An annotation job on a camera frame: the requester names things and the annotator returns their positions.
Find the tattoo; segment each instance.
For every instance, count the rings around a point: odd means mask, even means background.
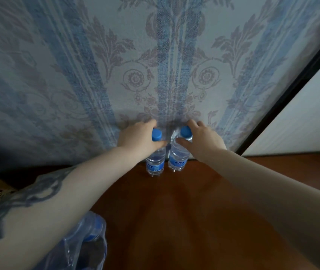
[[[14,207],[30,207],[54,197],[61,189],[62,181],[76,166],[40,175],[31,186],[0,200],[0,239],[3,235],[3,218]]]

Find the wooden floor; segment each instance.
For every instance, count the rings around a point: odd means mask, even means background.
[[[320,189],[320,154],[251,158]],[[157,178],[138,164],[92,208],[107,221],[104,269],[316,269],[228,181],[189,161]]]

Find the plastic water bottle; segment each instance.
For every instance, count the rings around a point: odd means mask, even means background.
[[[152,129],[152,140],[160,141],[162,138],[162,132],[158,129]],[[165,165],[166,148],[160,148],[146,158],[146,170],[153,177],[154,175],[160,175],[163,172]]]
[[[192,141],[192,132],[189,126],[181,128],[180,135],[177,137],[182,137],[188,141]],[[169,168],[175,171],[181,171],[187,162],[187,159],[190,156],[190,152],[176,142],[176,138],[171,143],[171,150],[169,155]]]
[[[33,270],[76,270],[89,267],[101,270],[107,253],[105,230],[105,220],[91,211],[87,212]],[[95,254],[91,254],[86,244],[91,244]]]

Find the blue label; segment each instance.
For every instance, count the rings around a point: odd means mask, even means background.
[[[163,169],[163,166],[165,164],[165,161],[163,161],[160,165],[149,165],[146,163],[146,167],[149,171],[160,171]]]
[[[170,156],[169,161],[175,167],[183,167],[185,166],[187,159],[185,161],[176,161],[172,156]]]

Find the wallpaper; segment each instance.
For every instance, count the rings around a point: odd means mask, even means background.
[[[235,150],[320,47],[320,0],[0,0],[0,171],[76,164],[150,117]]]

